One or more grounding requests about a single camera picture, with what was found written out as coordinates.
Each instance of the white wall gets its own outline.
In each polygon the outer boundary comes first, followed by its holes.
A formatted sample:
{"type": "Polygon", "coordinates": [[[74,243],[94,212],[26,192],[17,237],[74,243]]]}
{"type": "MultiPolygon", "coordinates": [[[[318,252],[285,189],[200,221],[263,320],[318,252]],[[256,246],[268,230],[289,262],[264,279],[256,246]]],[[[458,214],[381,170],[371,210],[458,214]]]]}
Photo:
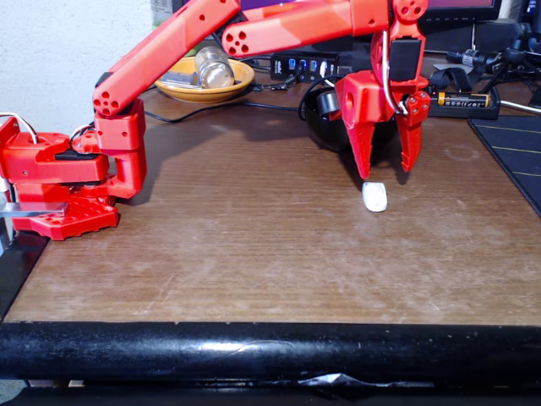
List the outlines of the white wall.
{"type": "Polygon", "coordinates": [[[150,0],[16,0],[0,14],[0,111],[37,131],[93,119],[94,84],[150,32],[150,0]]]}
{"type": "Polygon", "coordinates": [[[506,19],[509,17],[509,12],[511,11],[511,6],[513,3],[516,3],[516,0],[503,0],[501,2],[501,9],[500,9],[501,19],[506,19]]]}

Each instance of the battery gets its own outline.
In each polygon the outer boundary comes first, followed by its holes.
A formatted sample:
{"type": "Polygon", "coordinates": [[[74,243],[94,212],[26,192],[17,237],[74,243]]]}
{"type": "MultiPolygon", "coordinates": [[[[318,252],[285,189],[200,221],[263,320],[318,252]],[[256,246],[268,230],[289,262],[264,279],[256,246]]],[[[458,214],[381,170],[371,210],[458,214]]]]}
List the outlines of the battery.
{"type": "Polygon", "coordinates": [[[438,93],[437,101],[439,106],[448,107],[470,107],[488,108],[490,106],[489,95],[464,94],[464,93],[438,93]]]}

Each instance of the monitor screen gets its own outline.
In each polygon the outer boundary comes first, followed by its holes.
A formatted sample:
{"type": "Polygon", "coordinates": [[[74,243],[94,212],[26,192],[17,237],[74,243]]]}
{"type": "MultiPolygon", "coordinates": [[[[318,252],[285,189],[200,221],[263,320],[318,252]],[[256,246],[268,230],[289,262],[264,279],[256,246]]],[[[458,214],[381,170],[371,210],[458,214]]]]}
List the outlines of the monitor screen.
{"type": "MultiPolygon", "coordinates": [[[[243,0],[243,9],[265,7],[278,3],[291,3],[295,0],[243,0]]],[[[429,0],[429,8],[486,8],[492,7],[494,0],[429,0]]]]}
{"type": "Polygon", "coordinates": [[[429,0],[430,8],[492,7],[492,4],[493,0],[429,0]]]}

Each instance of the white eraser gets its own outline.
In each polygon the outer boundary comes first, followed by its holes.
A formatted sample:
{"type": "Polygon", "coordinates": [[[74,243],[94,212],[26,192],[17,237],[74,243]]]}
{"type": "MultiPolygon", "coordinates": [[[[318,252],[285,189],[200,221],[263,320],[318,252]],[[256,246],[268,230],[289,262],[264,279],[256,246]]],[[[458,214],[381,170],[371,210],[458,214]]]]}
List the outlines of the white eraser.
{"type": "Polygon", "coordinates": [[[363,200],[366,208],[374,213],[387,209],[387,192],[385,185],[376,182],[363,183],[363,200]]]}
{"type": "Polygon", "coordinates": [[[7,192],[8,190],[9,190],[8,180],[0,177],[0,193],[7,192]]]}

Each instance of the white cable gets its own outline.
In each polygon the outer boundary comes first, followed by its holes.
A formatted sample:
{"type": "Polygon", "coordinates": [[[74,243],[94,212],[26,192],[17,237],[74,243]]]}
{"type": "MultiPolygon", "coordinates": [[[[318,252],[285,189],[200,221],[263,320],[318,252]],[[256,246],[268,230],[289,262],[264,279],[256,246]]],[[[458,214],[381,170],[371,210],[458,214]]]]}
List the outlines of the white cable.
{"type": "Polygon", "coordinates": [[[71,137],[69,137],[69,138],[72,140],[75,137],[75,135],[77,135],[81,131],[85,131],[86,129],[91,129],[91,128],[92,128],[92,126],[89,125],[89,124],[81,125],[80,127],[77,127],[74,130],[74,132],[71,134],[71,137]]]}
{"type": "Polygon", "coordinates": [[[535,112],[536,114],[541,114],[541,109],[539,108],[523,106],[522,104],[511,103],[510,101],[508,102],[502,100],[501,105],[504,107],[515,108],[516,110],[523,110],[524,112],[535,112]]]}
{"type": "Polygon", "coordinates": [[[0,117],[15,117],[17,118],[17,121],[20,121],[22,124],[25,125],[26,129],[28,129],[28,132],[32,136],[32,141],[34,141],[34,144],[37,144],[39,140],[37,139],[36,132],[32,129],[30,124],[26,123],[18,114],[14,112],[0,112],[0,117]]]}
{"type": "Polygon", "coordinates": [[[391,89],[389,86],[389,32],[383,31],[383,47],[381,57],[381,81],[383,82],[383,92],[385,93],[385,99],[389,106],[397,113],[407,116],[407,109],[402,104],[402,108],[396,105],[394,97],[391,95],[391,89]]]}
{"type": "MultiPolygon", "coordinates": [[[[323,61],[323,62],[321,63],[321,65],[320,65],[320,76],[321,76],[322,78],[324,78],[326,72],[327,72],[327,61],[323,61]]],[[[332,83],[330,80],[326,80],[325,83],[326,83],[328,86],[330,86],[330,87],[335,87],[335,84],[332,83]]]]}

